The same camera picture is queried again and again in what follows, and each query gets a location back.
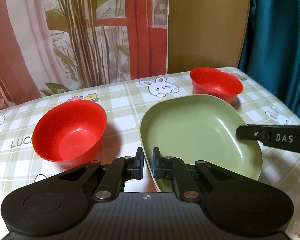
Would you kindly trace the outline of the green square plate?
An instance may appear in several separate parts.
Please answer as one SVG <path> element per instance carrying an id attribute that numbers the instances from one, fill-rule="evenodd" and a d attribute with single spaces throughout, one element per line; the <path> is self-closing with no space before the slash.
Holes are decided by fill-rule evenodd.
<path id="1" fill-rule="evenodd" d="M 257 180 L 262 151 L 256 141 L 236 138 L 245 121 L 227 102 L 210 95 L 189 95 L 161 101 L 142 117 L 140 138 L 149 171 L 153 148 L 161 156 L 193 165 L 204 160 Z"/>

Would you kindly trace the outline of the red plastic bowl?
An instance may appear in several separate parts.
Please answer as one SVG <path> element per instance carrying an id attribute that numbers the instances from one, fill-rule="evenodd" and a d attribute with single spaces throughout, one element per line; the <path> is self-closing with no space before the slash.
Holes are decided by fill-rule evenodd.
<path id="1" fill-rule="evenodd" d="M 34 151 L 43 159 L 64 167 L 93 160 L 102 146 L 107 115 L 98 103 L 75 100 L 45 113 L 32 135 Z"/>
<path id="2" fill-rule="evenodd" d="M 190 71 L 190 78 L 194 94 L 216 96 L 227 103 L 232 103 L 244 89 L 236 77 L 216 68 L 195 68 Z"/>

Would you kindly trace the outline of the teal curtain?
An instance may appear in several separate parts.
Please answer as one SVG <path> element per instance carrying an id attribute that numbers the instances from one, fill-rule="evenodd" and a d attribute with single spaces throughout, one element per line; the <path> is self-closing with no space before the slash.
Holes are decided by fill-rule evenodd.
<path id="1" fill-rule="evenodd" d="M 238 67 L 300 118 L 300 0 L 250 0 Z"/>

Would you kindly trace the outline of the wooden headboard panel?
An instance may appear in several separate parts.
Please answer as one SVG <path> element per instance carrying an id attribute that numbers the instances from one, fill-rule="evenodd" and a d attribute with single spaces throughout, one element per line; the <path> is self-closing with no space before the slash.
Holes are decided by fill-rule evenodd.
<path id="1" fill-rule="evenodd" d="M 170 0 L 167 70 L 237 67 L 250 0 Z"/>

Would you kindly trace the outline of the printed room scene backdrop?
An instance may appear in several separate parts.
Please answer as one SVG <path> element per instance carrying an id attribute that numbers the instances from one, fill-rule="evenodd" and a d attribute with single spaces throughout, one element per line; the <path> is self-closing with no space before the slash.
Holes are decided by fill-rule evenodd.
<path id="1" fill-rule="evenodd" d="M 0 110 L 167 72 L 169 0 L 0 0 Z"/>

